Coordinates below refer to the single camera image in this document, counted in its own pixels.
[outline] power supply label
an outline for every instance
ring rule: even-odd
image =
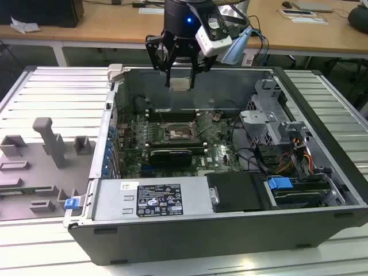
[[[183,214],[180,184],[146,185],[137,189],[137,216],[177,216]]]

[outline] circuit board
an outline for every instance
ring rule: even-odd
[[[150,122],[143,114],[125,116],[118,124],[122,177],[192,177],[242,170],[229,142],[231,119],[221,115],[217,111],[197,112],[191,122]],[[190,160],[177,167],[173,163],[179,159],[164,156],[164,166],[152,164],[153,153],[164,151],[180,151]]]

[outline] motherboard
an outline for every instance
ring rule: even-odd
[[[120,115],[116,148],[123,178],[242,170],[231,145],[233,117],[219,110],[146,111]]]

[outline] wooden desk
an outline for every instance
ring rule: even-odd
[[[248,15],[256,14],[260,20],[262,33],[270,41],[270,53],[273,50],[354,53],[368,54],[368,34],[355,30],[348,23],[348,13],[357,6],[356,2],[337,0],[306,0],[307,2],[324,2],[333,9],[334,13],[318,13],[324,16],[328,25],[294,23],[283,18],[277,10],[283,9],[281,0],[252,0],[248,8]],[[256,20],[251,19],[253,26]]]
[[[357,6],[356,2],[323,1],[347,12]],[[368,35],[353,29],[347,19],[336,13],[323,13],[328,25],[294,23],[277,12],[283,8],[281,3],[282,0],[251,0],[248,8],[248,15],[260,19],[262,32],[270,42],[270,54],[368,58]],[[50,46],[59,65],[66,66],[63,47],[144,49],[146,35],[162,31],[162,15],[140,14],[130,6],[83,5],[85,14],[76,28],[41,26],[41,32],[20,34],[0,25],[0,39],[7,44]],[[341,10],[336,12],[347,16]],[[256,28],[256,20],[252,18],[251,22]],[[247,50],[255,53],[259,47],[259,39],[250,38]]]

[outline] computer mouse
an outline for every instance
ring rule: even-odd
[[[291,9],[293,7],[289,1],[283,1],[282,6],[286,7],[287,9]]]

